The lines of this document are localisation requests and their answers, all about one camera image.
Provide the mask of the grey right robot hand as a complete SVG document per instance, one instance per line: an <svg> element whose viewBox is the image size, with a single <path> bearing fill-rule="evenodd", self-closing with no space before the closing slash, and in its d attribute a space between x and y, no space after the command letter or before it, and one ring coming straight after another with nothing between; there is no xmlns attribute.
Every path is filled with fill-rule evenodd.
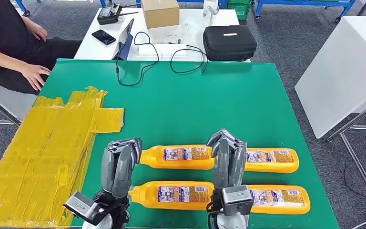
<svg viewBox="0 0 366 229"><path fill-rule="evenodd" d="M206 145L212 148L214 188L223 189L241 185L247 142L234 137L223 128L214 133Z"/></svg>

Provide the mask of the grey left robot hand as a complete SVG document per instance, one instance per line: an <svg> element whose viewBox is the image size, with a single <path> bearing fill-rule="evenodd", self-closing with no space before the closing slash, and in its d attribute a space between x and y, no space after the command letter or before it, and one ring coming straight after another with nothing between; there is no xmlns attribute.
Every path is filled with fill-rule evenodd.
<svg viewBox="0 0 366 229"><path fill-rule="evenodd" d="M139 137L109 142L102 156L102 189L115 199L127 197L132 171L140 163L141 154L142 141Z"/></svg>

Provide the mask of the person's right hand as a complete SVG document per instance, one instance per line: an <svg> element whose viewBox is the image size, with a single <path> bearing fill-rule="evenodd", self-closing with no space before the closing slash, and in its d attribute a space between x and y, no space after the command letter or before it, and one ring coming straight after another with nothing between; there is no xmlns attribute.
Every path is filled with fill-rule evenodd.
<svg viewBox="0 0 366 229"><path fill-rule="evenodd" d="M33 89L40 91L45 84L41 75L50 75L51 70L40 65L25 63L20 67L20 72L28 80Z"/></svg>

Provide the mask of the person's left hand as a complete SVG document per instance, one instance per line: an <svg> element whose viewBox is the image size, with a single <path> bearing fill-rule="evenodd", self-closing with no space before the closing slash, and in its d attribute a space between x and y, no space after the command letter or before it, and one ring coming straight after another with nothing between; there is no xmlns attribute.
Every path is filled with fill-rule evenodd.
<svg viewBox="0 0 366 229"><path fill-rule="evenodd" d="M35 38L37 40L40 40L43 42L47 41L48 33L40 25L38 25L37 23L35 23L31 20L27 20L26 26L27 26L28 30L35 36Z"/></svg>

